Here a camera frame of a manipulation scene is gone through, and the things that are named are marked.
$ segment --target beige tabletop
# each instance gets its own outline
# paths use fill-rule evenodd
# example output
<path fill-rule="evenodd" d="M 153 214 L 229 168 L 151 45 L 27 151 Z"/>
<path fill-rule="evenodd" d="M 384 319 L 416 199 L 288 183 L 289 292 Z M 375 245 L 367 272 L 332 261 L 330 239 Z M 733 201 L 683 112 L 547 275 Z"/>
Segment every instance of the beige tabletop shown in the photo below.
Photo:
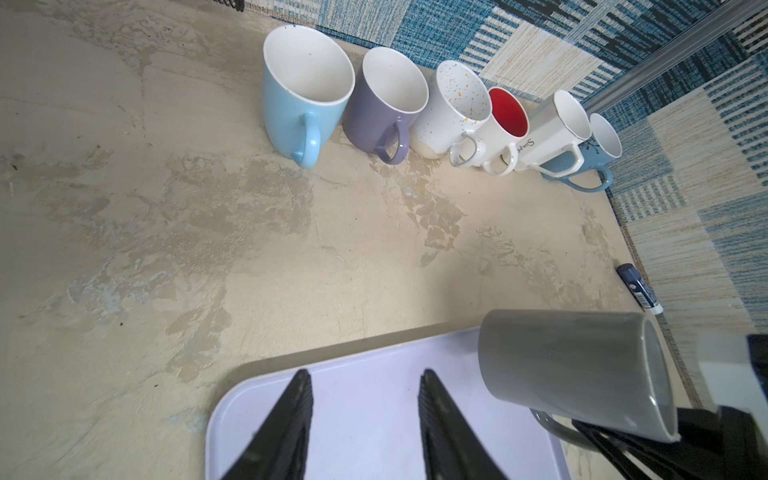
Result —
<path fill-rule="evenodd" d="M 277 154 L 278 24 L 211 0 L 0 3 L 0 477 L 201 478 L 241 379 L 493 308 L 638 310 L 604 194 L 389 167 L 340 128 L 313 170 Z M 575 478 L 617 478 L 568 451 Z"/>

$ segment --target black mesh object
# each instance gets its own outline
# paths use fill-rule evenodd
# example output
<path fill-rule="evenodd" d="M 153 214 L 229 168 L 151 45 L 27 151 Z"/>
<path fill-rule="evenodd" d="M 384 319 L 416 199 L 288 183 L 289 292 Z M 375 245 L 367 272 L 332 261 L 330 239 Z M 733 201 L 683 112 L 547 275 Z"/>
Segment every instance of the black mesh object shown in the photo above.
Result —
<path fill-rule="evenodd" d="M 238 12 L 245 10 L 245 0 L 216 0 L 216 2 L 223 3 L 228 7 L 232 7 Z"/>

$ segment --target blue mug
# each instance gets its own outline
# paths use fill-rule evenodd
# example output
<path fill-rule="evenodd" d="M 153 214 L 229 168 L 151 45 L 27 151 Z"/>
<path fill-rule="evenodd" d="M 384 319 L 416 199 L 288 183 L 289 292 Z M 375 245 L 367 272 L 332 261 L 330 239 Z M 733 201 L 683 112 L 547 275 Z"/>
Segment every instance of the blue mug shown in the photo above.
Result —
<path fill-rule="evenodd" d="M 613 183 L 614 174 L 608 170 L 606 165 L 621 156 L 622 148 L 621 140 L 619 140 L 616 130 L 605 117 L 599 114 L 592 114 L 589 116 L 589 123 L 592 125 L 592 137 L 578 146 L 581 155 L 584 157 L 584 164 L 581 165 L 581 168 L 573 174 L 564 177 L 554 178 L 544 174 L 542 176 L 548 180 L 560 180 L 580 192 L 595 194 L 605 190 Z M 542 164 L 542 167 L 552 172 L 561 172 L 571 167 L 575 161 L 573 153 L 567 151 Z M 571 182 L 570 179 L 574 175 L 583 174 L 588 170 L 597 170 L 603 174 L 603 184 L 600 187 L 584 188 Z"/>
<path fill-rule="evenodd" d="M 314 28 L 285 25 L 264 40 L 264 124 L 270 142 L 312 168 L 355 88 L 344 50 Z"/>

